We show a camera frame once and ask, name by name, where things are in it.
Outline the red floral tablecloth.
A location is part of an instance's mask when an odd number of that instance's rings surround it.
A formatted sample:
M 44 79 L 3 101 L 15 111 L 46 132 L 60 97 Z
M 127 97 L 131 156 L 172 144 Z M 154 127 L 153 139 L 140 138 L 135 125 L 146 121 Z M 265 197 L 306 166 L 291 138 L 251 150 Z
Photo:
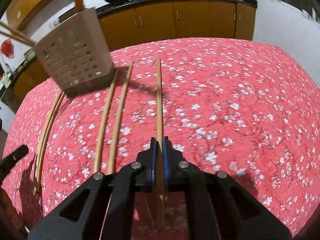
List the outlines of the red floral tablecloth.
M 127 67 L 132 66 L 116 168 L 135 161 L 156 135 L 157 64 L 162 65 L 164 135 L 187 161 L 224 170 L 282 221 L 293 235 L 319 204 L 319 88 L 278 47 L 221 38 L 184 38 L 116 50 L 119 68 L 108 115 L 102 172 L 107 172 L 114 121 Z M 34 158 L 60 90 L 52 79 L 24 98 L 4 154 L 29 154 L 3 181 L 9 202 L 32 228 L 93 172 L 108 89 L 64 98 L 53 123 L 33 194 Z

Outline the red hanging plastic bag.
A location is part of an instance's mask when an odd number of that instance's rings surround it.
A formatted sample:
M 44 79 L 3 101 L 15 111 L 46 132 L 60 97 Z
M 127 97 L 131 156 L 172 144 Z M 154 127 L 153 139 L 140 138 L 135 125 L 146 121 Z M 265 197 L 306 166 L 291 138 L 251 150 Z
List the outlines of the red hanging plastic bag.
M 4 40 L 1 44 L 1 53 L 9 59 L 13 59 L 14 56 L 14 46 L 10 38 Z

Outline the beige perforated utensil holder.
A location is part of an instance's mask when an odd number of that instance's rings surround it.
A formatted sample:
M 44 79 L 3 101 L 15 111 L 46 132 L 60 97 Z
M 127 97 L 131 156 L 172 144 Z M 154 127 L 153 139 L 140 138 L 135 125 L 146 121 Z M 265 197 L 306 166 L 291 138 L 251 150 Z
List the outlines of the beige perforated utensil holder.
M 59 24 L 33 50 L 69 98 L 112 83 L 115 65 L 94 8 L 82 10 Z

